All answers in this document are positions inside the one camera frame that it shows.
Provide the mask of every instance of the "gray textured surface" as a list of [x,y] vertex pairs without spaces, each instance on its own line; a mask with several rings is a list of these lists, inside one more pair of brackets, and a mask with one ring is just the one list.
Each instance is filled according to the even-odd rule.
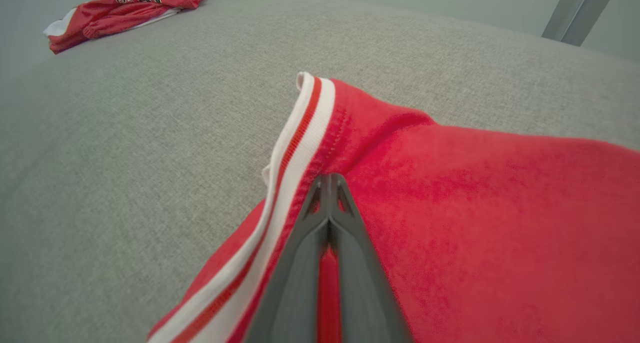
[[143,341],[265,194],[295,75],[441,124],[640,148],[640,67],[337,0],[208,0],[2,87],[0,341]]

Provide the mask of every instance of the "red garment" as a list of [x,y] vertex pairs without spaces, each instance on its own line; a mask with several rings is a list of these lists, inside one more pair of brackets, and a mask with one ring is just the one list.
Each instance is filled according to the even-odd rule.
[[[149,342],[240,343],[313,179],[330,173],[345,176],[416,342],[640,342],[638,152],[442,126],[308,73],[298,87],[266,200]],[[325,259],[320,295],[335,295]],[[339,332],[325,318],[323,342]]]
[[55,54],[87,40],[126,31],[159,17],[172,8],[198,8],[202,0],[92,0],[71,13],[68,26],[51,35],[45,31]]

